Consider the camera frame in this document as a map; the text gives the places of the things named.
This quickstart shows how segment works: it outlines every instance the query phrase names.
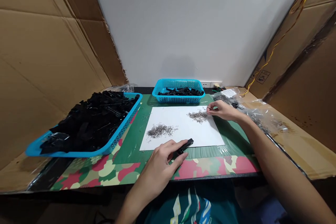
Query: power outlet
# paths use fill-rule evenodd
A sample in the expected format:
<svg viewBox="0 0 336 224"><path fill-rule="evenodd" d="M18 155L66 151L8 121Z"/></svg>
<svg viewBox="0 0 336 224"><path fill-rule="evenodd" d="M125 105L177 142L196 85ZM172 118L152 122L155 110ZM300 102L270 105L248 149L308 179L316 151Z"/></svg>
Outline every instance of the power outlet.
<svg viewBox="0 0 336 224"><path fill-rule="evenodd" d="M201 82L203 88L211 88L211 82Z"/></svg>
<svg viewBox="0 0 336 224"><path fill-rule="evenodd" d="M215 88L215 85L219 85L219 87L222 87L222 82L211 82L210 88Z"/></svg>

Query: person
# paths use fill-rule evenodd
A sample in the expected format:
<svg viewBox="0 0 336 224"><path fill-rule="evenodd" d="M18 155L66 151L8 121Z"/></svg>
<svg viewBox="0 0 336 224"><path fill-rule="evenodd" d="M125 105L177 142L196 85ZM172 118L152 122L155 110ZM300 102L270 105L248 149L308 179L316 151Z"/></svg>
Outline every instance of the person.
<svg viewBox="0 0 336 224"><path fill-rule="evenodd" d="M245 114L221 100L207 108L209 115L235 121L244 130L269 185L298 223L336 223L336 217L307 178L292 164L258 126ZM167 186L176 169L187 157L178 156L169 164L173 152L187 140L170 140L157 147L138 180L127 194L116 223L133 223L141 211ZM146 214L145 223L241 223L242 212L233 188L225 184L211 188L177 187L165 195Z"/></svg>

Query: white wall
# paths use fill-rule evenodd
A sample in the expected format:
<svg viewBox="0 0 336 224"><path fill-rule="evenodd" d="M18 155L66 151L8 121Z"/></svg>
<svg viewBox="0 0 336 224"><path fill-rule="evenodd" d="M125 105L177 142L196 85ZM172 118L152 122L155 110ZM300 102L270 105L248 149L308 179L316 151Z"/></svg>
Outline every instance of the white wall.
<svg viewBox="0 0 336 224"><path fill-rule="evenodd" d="M243 86L294 0L99 0L131 83Z"/></svg>

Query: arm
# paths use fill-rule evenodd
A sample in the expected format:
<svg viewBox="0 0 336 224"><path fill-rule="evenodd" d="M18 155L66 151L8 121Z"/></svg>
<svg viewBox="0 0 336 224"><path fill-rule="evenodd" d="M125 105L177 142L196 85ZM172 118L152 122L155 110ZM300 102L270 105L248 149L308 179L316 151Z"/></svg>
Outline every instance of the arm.
<svg viewBox="0 0 336 224"><path fill-rule="evenodd" d="M208 114L235 121L244 130L268 183L288 213L304 223L336 223L336 217L307 178L246 115L223 101L209 104Z"/></svg>
<svg viewBox="0 0 336 224"><path fill-rule="evenodd" d="M163 191L177 168L188 156L188 153L183 153L170 165L173 152L187 141L176 143L174 140L169 140L153 151L136 183L127 194L116 224L133 223L145 206Z"/></svg>

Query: green cutting mat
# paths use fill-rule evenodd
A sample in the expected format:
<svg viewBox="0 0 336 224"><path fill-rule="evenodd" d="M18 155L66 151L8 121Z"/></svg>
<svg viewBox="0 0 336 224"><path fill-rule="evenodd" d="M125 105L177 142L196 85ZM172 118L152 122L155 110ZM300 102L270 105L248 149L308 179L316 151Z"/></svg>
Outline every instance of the green cutting mat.
<svg viewBox="0 0 336 224"><path fill-rule="evenodd" d="M141 102L142 104L138 110L135 120L126 135L126 138L123 140L122 146L117 153L113 164L139 163L146 162L149 159L153 151L140 151L139 149L145 134L152 107L206 106L210 102L213 102L213 100L209 94L206 94L205 97L201 99L200 103L197 104L159 103L151 94L144 94ZM189 153L189 159L232 155L246 156L254 154L244 131L237 123L224 121L218 117L214 117L214 120L220 134L222 135L223 145L187 148L186 152Z"/></svg>

